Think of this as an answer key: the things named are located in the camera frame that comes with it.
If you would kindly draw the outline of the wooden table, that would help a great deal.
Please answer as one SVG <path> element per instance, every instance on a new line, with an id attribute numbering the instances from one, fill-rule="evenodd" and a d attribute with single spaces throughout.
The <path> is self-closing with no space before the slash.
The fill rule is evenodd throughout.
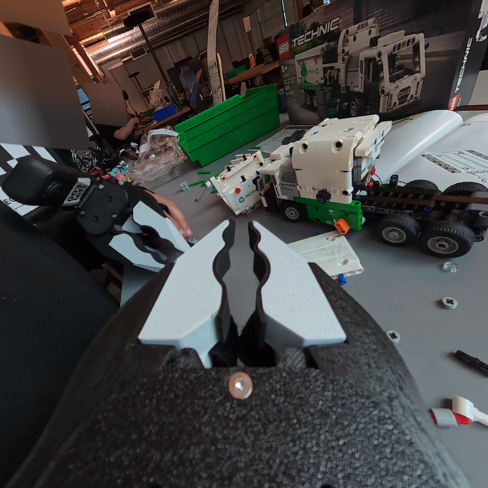
<path id="1" fill-rule="evenodd" d="M 263 76 L 266 73 L 277 69 L 279 67 L 279 65 L 280 65 L 280 63 L 278 60 L 275 62 L 272 62 L 272 63 L 268 63 L 268 64 L 256 65 L 253 68 L 246 70 L 243 73 L 224 81 L 224 84 L 225 85 L 233 85 L 233 84 L 237 84 L 237 83 L 245 82 L 247 80 L 254 79 L 258 76 Z"/>

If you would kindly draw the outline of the person's left hand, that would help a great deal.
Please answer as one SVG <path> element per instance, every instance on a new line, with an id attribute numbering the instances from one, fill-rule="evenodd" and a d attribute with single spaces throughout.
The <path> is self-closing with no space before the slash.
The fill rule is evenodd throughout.
<path id="1" fill-rule="evenodd" d="M 165 215 L 174 223 L 176 228 L 179 230 L 180 234 L 186 239 L 192 238 L 193 232 L 190 228 L 190 225 L 185 215 L 180 210 L 178 205 L 167 197 L 152 192 L 149 193 L 152 194 L 152 196 L 156 199 L 156 201 L 159 204 L 164 206 Z"/>

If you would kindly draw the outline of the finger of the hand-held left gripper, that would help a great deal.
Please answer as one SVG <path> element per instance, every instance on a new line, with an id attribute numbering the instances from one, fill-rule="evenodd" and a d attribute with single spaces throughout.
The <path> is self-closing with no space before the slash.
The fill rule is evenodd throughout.
<path id="1" fill-rule="evenodd" d="M 128 263 L 156 273 L 178 259 L 178 251 L 171 242 L 157 238 L 146 243 L 141 234 L 115 235 L 110 247 Z"/>
<path id="2" fill-rule="evenodd" d="M 139 227 L 153 229 L 160 238 L 171 242 L 179 252 L 185 253 L 190 249 L 188 241 L 165 215 L 158 203 L 152 208 L 147 203 L 138 202 L 133 208 L 132 217 Z"/>

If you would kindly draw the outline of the green white sticker sheet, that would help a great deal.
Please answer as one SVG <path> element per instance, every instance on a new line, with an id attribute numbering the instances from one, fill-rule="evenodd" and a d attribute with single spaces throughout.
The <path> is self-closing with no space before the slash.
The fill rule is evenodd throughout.
<path id="1" fill-rule="evenodd" d="M 312 125 L 289 125 L 270 137 L 254 144 L 247 149 L 247 153 L 261 151 L 270 154 L 282 145 L 282 140 L 292 136 L 296 131 L 308 131 Z"/>

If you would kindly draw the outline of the white standing banner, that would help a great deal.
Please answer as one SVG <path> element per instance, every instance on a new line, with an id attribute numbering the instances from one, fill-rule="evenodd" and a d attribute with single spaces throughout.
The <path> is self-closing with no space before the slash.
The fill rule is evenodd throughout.
<path id="1" fill-rule="evenodd" d="M 212 1 L 209 8 L 207 35 L 207 65 L 212 103 L 214 106 L 223 101 L 223 88 L 220 74 L 220 61 L 217 55 L 217 27 L 219 16 L 219 1 Z"/>

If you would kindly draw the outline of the white green lego truck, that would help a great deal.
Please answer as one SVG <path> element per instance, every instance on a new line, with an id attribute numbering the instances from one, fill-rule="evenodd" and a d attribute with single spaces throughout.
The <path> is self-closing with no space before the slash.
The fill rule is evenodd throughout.
<path id="1" fill-rule="evenodd" d="M 446 259 L 469 253 L 487 237 L 487 186 L 458 182 L 441 191 L 428 180 L 375 180 L 393 123 L 377 115 L 324 119 L 283 139 L 257 171 L 256 189 L 270 211 L 292 222 L 308 218 L 346 233 L 369 219 L 391 247 L 416 243 Z"/>

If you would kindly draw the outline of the white lego container assembly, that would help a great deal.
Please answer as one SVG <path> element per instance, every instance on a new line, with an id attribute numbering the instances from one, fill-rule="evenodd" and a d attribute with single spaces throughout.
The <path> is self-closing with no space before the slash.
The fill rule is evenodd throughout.
<path id="1" fill-rule="evenodd" d="M 206 186 L 213 186 L 218 196 L 234 212 L 235 215 L 247 216 L 262 206 L 253 180 L 259 168 L 269 162 L 269 154 L 257 151 L 252 157 L 240 164 L 229 165 L 216 176 L 210 178 Z"/>

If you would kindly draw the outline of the clear plastic bag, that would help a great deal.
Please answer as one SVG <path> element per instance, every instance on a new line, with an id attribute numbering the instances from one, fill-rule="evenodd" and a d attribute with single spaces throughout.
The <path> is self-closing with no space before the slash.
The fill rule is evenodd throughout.
<path id="1" fill-rule="evenodd" d="M 178 133 L 164 127 L 143 134 L 138 159 L 127 165 L 125 175 L 133 184 L 154 190 L 186 172 L 188 162 Z"/>

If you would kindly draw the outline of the green plastic bin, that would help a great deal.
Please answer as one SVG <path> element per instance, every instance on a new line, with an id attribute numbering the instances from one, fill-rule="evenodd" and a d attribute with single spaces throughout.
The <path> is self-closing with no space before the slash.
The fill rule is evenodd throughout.
<path id="1" fill-rule="evenodd" d="M 276 84 L 248 89 L 175 125 L 185 155 L 205 167 L 278 128 Z"/>

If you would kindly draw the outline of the black lego axle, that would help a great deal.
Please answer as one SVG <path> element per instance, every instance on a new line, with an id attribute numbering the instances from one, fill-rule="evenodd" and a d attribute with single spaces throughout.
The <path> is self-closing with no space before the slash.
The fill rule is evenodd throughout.
<path id="1" fill-rule="evenodd" d="M 455 351 L 454 354 L 455 354 L 455 357 L 457 359 L 459 359 L 462 362 L 466 363 L 471 368 L 476 369 L 476 370 L 479 370 L 479 371 L 481 371 L 481 372 L 483 372 L 484 374 L 487 375 L 487 369 L 488 369 L 487 363 L 481 361 L 479 358 L 476 358 L 476 357 L 473 357 L 471 355 L 468 355 L 467 353 L 465 353 L 465 352 L 463 352 L 461 350 Z"/>

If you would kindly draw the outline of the instruction booklet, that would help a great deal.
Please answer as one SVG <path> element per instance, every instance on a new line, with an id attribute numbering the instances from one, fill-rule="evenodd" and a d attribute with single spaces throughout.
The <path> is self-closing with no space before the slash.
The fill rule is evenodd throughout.
<path id="1" fill-rule="evenodd" d="M 487 113 L 436 110 L 396 121 L 376 160 L 375 180 L 428 180 L 443 191 L 458 182 L 487 186 Z"/>

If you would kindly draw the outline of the lego set box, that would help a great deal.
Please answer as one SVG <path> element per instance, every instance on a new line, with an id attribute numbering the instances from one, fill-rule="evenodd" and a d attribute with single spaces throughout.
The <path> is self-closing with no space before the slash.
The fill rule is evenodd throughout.
<path id="1" fill-rule="evenodd" d="M 291 124 L 467 106 L 487 1 L 331 1 L 276 38 Z"/>

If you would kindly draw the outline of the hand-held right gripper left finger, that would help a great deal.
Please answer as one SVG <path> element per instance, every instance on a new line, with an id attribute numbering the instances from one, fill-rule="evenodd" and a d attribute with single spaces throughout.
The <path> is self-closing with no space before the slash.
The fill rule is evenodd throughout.
<path id="1" fill-rule="evenodd" d="M 227 339 L 230 311 L 223 277 L 230 268 L 236 222 L 228 219 L 175 262 L 138 340 L 196 351 L 212 367 L 211 349 Z"/>

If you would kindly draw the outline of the black floor lamp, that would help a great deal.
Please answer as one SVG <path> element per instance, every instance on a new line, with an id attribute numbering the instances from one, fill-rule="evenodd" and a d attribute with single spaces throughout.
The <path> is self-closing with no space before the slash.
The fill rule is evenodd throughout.
<path id="1" fill-rule="evenodd" d="M 140 32 L 144 38 L 144 41 L 145 41 L 147 47 L 149 48 L 149 51 L 150 51 L 150 53 L 151 53 L 151 55 L 152 55 L 152 57 L 156 63 L 156 66 L 157 66 L 165 84 L 167 86 L 169 86 L 167 76 L 166 76 L 166 74 L 162 68 L 162 65 L 161 65 L 158 57 L 156 56 L 155 50 L 154 50 L 153 46 L 151 45 L 150 40 L 148 38 L 148 35 L 145 32 L 144 27 L 143 27 L 143 22 L 145 22 L 149 19 L 150 19 L 150 17 L 149 17 L 149 14 L 147 12 L 143 12 L 143 11 L 132 12 L 128 17 L 125 18 L 124 26 L 128 29 L 133 29 L 135 27 L 138 27 L 138 29 L 140 30 Z"/>

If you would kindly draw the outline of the white lego panel blue pins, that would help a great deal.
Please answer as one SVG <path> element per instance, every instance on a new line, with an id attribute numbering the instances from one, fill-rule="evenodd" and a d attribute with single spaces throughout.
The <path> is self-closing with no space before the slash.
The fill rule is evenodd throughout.
<path id="1" fill-rule="evenodd" d="M 288 246 L 309 263 L 317 264 L 340 284 L 346 284 L 348 277 L 364 272 L 356 252 L 337 230 L 292 242 Z"/>

